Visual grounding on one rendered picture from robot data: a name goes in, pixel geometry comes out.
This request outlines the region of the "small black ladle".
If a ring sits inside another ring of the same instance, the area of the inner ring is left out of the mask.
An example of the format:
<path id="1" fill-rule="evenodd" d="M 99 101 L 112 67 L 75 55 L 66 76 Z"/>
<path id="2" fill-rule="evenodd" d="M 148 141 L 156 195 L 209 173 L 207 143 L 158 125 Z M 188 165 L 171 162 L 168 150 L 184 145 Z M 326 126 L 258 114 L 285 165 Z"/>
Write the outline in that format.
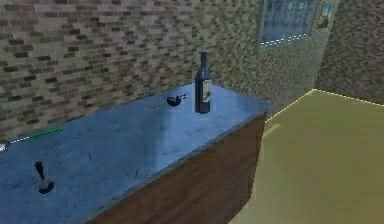
<path id="1" fill-rule="evenodd" d="M 178 96 L 175 96 L 175 97 L 168 97 L 167 98 L 167 103 L 172 106 L 172 107 L 177 107 L 180 105 L 181 101 L 183 99 L 186 99 L 187 98 L 187 95 L 186 94 L 183 94 L 183 95 L 178 95 Z"/>

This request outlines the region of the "dark wine bottle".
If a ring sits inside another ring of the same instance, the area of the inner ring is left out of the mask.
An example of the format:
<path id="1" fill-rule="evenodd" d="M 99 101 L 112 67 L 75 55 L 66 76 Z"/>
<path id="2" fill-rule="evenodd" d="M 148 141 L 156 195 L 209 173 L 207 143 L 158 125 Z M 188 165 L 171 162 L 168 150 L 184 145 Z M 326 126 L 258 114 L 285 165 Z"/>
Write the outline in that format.
<path id="1" fill-rule="evenodd" d="M 200 68 L 195 76 L 195 111 L 199 114 L 210 112 L 212 77 L 208 69 L 208 54 L 200 52 Z"/>

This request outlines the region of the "brown counter with blue top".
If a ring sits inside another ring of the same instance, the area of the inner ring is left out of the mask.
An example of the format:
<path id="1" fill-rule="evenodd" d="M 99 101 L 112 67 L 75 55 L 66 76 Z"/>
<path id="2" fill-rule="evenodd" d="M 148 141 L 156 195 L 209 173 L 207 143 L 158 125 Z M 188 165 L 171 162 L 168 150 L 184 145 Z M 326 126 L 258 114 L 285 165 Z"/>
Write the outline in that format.
<path id="1" fill-rule="evenodd" d="M 183 94 L 179 106 L 167 103 Z M 12 144 L 0 152 L 0 224 L 83 224 L 270 107 L 214 86 L 210 112 L 198 114 L 185 85 Z M 54 183 L 49 193 L 38 191 L 36 162 Z"/>

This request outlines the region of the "window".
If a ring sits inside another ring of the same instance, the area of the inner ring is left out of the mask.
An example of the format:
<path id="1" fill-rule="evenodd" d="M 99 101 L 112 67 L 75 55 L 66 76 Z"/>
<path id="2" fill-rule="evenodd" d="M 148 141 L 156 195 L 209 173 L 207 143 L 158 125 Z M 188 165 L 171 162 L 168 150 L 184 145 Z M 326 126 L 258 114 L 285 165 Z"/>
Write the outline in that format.
<path id="1" fill-rule="evenodd" d="M 320 0 L 264 0 L 260 48 L 307 39 L 314 30 Z"/>

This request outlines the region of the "framed picture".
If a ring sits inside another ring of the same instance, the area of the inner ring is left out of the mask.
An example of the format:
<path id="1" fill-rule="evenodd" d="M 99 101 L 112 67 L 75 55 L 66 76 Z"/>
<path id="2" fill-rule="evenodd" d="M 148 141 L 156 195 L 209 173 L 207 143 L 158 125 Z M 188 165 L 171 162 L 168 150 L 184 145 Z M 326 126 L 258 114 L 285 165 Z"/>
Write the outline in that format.
<path id="1" fill-rule="evenodd" d="M 334 3 L 331 0 L 319 0 L 316 17 L 316 30 L 327 29 L 330 23 Z"/>

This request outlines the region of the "black handled spoon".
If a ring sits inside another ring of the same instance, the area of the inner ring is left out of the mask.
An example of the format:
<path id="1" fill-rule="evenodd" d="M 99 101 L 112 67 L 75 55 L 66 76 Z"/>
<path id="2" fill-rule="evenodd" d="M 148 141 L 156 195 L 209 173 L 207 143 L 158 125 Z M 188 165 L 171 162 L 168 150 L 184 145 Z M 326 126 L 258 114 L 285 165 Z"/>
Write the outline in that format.
<path id="1" fill-rule="evenodd" d="M 45 177 L 44 167 L 43 167 L 43 164 L 41 162 L 36 162 L 34 164 L 34 166 L 35 166 L 35 169 L 38 172 L 40 179 L 41 179 L 38 191 L 41 194 L 49 193 L 54 188 L 54 183 Z"/>

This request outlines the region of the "green handled silver spoon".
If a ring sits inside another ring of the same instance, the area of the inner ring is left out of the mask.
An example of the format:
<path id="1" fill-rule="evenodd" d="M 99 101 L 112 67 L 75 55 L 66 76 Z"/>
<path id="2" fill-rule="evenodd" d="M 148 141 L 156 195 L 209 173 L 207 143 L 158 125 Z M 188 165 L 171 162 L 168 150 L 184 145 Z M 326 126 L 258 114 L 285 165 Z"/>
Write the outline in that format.
<path id="1" fill-rule="evenodd" d="M 36 138 L 36 137 L 52 134 L 52 133 L 58 133 L 58 132 L 61 132 L 61 131 L 63 131 L 63 128 L 46 130 L 46 131 L 35 133 L 35 134 L 29 135 L 29 136 L 17 138 L 15 140 L 0 139 L 0 152 L 7 151 L 9 149 L 9 146 L 12 145 L 12 144 L 15 144 L 15 143 L 18 143 L 18 142 L 21 142 L 21 141 L 25 141 L 25 140 L 29 140 L 29 139 L 32 139 L 32 138 Z"/>

